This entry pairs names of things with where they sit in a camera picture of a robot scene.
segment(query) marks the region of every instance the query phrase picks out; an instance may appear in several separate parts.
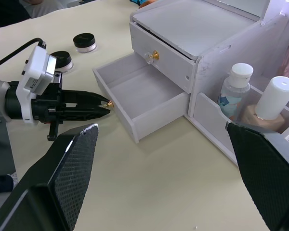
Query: small brass tip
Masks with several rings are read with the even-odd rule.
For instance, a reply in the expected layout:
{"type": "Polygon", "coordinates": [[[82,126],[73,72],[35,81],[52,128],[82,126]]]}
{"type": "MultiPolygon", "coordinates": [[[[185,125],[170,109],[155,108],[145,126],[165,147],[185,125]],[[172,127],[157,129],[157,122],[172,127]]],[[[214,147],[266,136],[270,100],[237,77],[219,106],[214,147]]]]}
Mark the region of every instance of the small brass tip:
{"type": "Polygon", "coordinates": [[[103,107],[114,107],[114,103],[109,101],[108,103],[104,104],[103,107]]]}

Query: black mesh panel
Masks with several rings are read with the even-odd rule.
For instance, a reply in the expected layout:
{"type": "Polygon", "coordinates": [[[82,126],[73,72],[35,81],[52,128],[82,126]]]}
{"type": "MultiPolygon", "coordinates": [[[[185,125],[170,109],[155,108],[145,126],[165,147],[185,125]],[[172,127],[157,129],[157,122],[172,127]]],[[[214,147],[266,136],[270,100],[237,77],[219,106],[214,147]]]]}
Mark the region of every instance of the black mesh panel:
{"type": "Polygon", "coordinates": [[[289,164],[263,136],[244,127],[228,132],[246,188],[269,229],[279,230],[289,214],[289,164]]]}
{"type": "Polygon", "coordinates": [[[75,227],[90,181],[97,135],[97,127],[81,132],[54,179],[54,193],[70,230],[75,227]]]}

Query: gold knob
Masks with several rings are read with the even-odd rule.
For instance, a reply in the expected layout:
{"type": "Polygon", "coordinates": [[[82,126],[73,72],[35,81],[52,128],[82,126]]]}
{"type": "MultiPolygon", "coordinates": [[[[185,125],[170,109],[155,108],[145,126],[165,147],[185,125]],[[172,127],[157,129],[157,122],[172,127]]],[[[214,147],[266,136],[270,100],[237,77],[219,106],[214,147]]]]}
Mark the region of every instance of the gold knob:
{"type": "Polygon", "coordinates": [[[104,104],[103,107],[114,107],[114,103],[109,101],[108,103],[104,104]]]}
{"type": "Polygon", "coordinates": [[[152,59],[159,60],[159,53],[157,51],[154,51],[151,57],[152,59]]]}

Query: black cable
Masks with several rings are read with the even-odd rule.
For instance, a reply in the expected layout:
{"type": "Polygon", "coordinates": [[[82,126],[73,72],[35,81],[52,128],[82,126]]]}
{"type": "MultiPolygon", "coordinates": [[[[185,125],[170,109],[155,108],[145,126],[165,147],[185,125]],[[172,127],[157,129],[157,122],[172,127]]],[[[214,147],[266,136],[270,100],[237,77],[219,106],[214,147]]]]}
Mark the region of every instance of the black cable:
{"type": "Polygon", "coordinates": [[[26,49],[28,46],[39,42],[38,46],[45,48],[45,45],[43,44],[43,40],[40,38],[34,38],[32,40],[30,40],[29,42],[26,42],[24,45],[22,45],[20,48],[16,49],[15,51],[13,51],[11,54],[7,55],[6,57],[4,57],[3,59],[0,60],[0,65],[5,63],[6,61],[8,61],[9,59],[11,59],[12,57],[14,57],[15,55],[17,55],[19,52],[23,51],[24,49],[26,49]]]}

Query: plastic bottle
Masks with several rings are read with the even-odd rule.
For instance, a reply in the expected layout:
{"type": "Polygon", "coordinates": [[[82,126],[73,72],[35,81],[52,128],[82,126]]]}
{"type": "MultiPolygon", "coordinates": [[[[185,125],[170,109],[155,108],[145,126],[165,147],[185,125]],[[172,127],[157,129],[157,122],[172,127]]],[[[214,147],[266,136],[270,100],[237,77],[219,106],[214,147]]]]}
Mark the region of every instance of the plastic bottle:
{"type": "Polygon", "coordinates": [[[254,69],[248,64],[235,64],[231,68],[230,76],[223,82],[218,105],[222,112],[232,121],[236,121],[242,109],[242,100],[250,90],[250,77],[254,69]]]}
{"type": "Polygon", "coordinates": [[[241,121],[273,131],[279,131],[285,118],[282,110],[289,102],[289,78],[277,76],[271,79],[257,105],[246,107],[241,121]]]}

